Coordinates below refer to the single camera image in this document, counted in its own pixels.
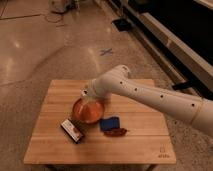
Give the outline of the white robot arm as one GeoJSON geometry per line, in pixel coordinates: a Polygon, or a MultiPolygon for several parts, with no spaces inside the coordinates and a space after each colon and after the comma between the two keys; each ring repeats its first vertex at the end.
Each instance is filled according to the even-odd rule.
{"type": "Polygon", "coordinates": [[[213,100],[136,83],[129,76],[130,69],[118,65],[89,81],[82,97],[106,99],[109,94],[128,97],[213,138],[213,100]]]}

